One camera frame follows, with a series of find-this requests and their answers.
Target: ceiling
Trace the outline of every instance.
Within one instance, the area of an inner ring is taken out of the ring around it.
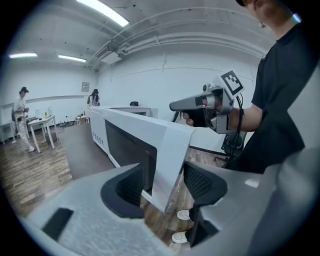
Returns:
[[[125,58],[167,44],[223,45],[262,56],[276,38],[235,0],[100,0],[129,24],[121,27],[76,0],[47,0],[16,34],[8,53],[36,52],[17,62],[56,62],[99,70],[112,51]],[[86,59],[59,59],[58,54]]]

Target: black t-shirt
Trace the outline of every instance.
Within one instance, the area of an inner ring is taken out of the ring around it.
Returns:
[[[260,61],[252,103],[262,109],[262,122],[242,154],[229,169],[263,173],[304,148],[303,140],[288,114],[288,108],[311,77],[318,55],[304,33],[295,25]],[[304,106],[297,115],[304,115]]]

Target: shoe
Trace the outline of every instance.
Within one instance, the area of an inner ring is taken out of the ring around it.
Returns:
[[[178,211],[178,213],[176,214],[176,216],[183,221],[188,221],[190,220],[189,217],[189,210],[180,210]]]
[[[186,231],[174,233],[171,237],[172,241],[178,244],[183,244],[188,242],[186,238]]]

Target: white pants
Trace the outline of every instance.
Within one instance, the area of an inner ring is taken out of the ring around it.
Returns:
[[[20,122],[18,122],[18,135],[22,139],[25,147],[27,149],[29,149],[30,148],[30,143],[28,141],[26,126],[25,126],[25,120],[24,120],[23,117],[22,117],[22,120]]]

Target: white shoe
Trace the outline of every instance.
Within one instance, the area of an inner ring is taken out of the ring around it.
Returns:
[[[178,244],[183,244],[188,242],[186,238],[186,231],[174,233],[171,237],[172,241]]]
[[[188,221],[190,220],[189,217],[189,210],[180,210],[178,211],[178,213],[176,214],[176,216],[183,221]]]

